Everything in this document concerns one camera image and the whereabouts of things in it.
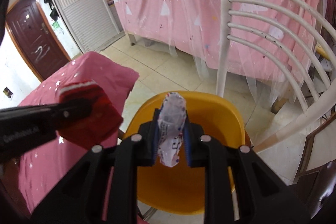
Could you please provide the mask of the red snack wrapper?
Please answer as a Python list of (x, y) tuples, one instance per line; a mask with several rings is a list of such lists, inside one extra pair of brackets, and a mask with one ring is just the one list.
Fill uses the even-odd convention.
[(103, 88), (94, 81), (66, 85), (58, 92), (62, 124), (58, 134), (64, 139), (90, 149), (108, 139), (123, 122)]

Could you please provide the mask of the white printed wrapper trash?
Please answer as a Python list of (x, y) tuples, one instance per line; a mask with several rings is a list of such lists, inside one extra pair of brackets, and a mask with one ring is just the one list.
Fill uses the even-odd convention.
[(186, 122), (186, 100), (177, 92), (166, 94), (158, 116), (160, 163), (174, 167), (179, 163), (179, 151), (183, 143)]

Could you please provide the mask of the yellow plastic trash bin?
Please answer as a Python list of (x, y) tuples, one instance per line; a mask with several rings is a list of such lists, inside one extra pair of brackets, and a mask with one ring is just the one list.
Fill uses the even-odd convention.
[(166, 167), (153, 151), (157, 118), (164, 94), (146, 101), (126, 131), (113, 179), (126, 211), (135, 213), (141, 201), (174, 214), (205, 213), (206, 217), (234, 219), (228, 149), (245, 144), (242, 116), (219, 96), (182, 92), (186, 123), (179, 163)]

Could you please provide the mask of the pink star tablecloth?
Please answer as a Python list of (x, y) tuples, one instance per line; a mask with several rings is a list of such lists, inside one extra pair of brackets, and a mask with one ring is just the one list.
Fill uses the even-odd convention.
[(139, 74), (108, 57), (88, 52), (43, 81), (21, 106), (93, 99), (88, 118), (56, 131), (56, 139), (21, 156), (18, 188), (32, 212), (92, 146), (112, 147), (123, 122), (125, 101)]

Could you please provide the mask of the dark red door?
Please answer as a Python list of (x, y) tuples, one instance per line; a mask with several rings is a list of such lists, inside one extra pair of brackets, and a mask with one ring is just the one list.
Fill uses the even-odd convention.
[(17, 0), (8, 9), (6, 29), (19, 54), (40, 81), (70, 61), (39, 0)]

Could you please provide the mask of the white louvered wardrobe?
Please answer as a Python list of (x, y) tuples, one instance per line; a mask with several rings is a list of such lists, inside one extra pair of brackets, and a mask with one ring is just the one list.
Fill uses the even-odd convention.
[(106, 0), (53, 1), (82, 53), (100, 52), (121, 36)]

